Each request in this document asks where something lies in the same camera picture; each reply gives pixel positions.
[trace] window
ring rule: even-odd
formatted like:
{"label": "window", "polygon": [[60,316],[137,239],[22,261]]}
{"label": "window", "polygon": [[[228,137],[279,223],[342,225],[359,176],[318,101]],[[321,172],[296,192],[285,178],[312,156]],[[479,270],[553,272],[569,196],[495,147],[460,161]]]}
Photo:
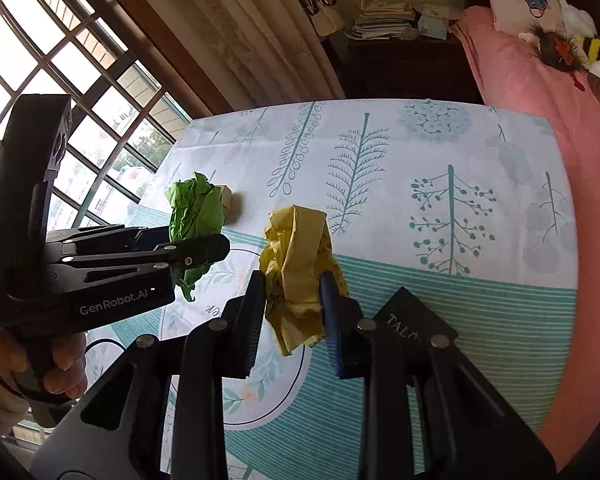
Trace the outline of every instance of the window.
{"label": "window", "polygon": [[86,0],[0,0],[0,143],[30,93],[73,103],[48,230],[128,223],[191,122]]}

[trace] white tablecloth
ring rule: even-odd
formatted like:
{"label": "white tablecloth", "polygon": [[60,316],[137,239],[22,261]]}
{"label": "white tablecloth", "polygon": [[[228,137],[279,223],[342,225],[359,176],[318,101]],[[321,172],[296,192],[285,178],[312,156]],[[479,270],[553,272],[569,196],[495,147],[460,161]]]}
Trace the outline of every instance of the white tablecloth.
{"label": "white tablecloth", "polygon": [[[229,257],[198,283],[193,303],[178,294],[90,338],[167,338],[219,316],[257,268],[269,211],[298,204],[328,213],[334,254],[366,314],[406,286],[540,428],[568,354],[577,277],[570,188],[546,120],[408,100],[206,118],[171,150],[129,223],[167,224],[164,193],[193,171],[234,193]],[[120,351],[92,352],[91,379]],[[165,468],[176,389],[174,380]],[[223,407],[230,478],[355,478],[362,385],[334,378],[323,344],[283,358],[264,324],[251,376],[225,380]]]}

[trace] screw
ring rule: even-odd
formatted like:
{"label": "screw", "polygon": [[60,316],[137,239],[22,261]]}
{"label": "screw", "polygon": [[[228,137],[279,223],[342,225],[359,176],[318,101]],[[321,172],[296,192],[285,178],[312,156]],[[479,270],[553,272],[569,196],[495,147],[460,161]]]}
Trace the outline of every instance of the screw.
{"label": "screw", "polygon": [[358,328],[364,332],[372,332],[377,327],[376,322],[368,317],[363,317],[358,322]]}
{"label": "screw", "polygon": [[432,336],[430,341],[433,348],[447,348],[451,344],[449,338],[442,334]]}
{"label": "screw", "polygon": [[215,319],[209,321],[209,328],[214,332],[221,332],[227,327],[227,325],[228,323],[226,320],[222,319],[221,317],[216,317]]}
{"label": "screw", "polygon": [[155,337],[149,334],[142,334],[136,338],[136,345],[140,348],[149,348],[154,345]]}

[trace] pink bedsheet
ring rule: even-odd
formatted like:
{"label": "pink bedsheet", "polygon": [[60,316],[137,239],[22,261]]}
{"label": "pink bedsheet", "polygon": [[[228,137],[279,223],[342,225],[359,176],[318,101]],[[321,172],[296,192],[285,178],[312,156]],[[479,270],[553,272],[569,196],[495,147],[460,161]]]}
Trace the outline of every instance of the pink bedsheet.
{"label": "pink bedsheet", "polygon": [[541,438],[558,469],[600,420],[600,104],[584,73],[578,90],[523,41],[493,28],[491,9],[471,7],[452,29],[464,44],[487,106],[549,119],[569,175],[578,229],[578,303],[571,350]]}

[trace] bedside cabinet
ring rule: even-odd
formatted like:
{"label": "bedside cabinet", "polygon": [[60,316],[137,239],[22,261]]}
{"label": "bedside cabinet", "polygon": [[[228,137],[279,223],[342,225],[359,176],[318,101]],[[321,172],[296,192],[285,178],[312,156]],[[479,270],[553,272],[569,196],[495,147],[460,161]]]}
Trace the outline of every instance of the bedside cabinet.
{"label": "bedside cabinet", "polygon": [[434,99],[484,104],[462,43],[420,36],[413,41],[349,40],[347,98]]}

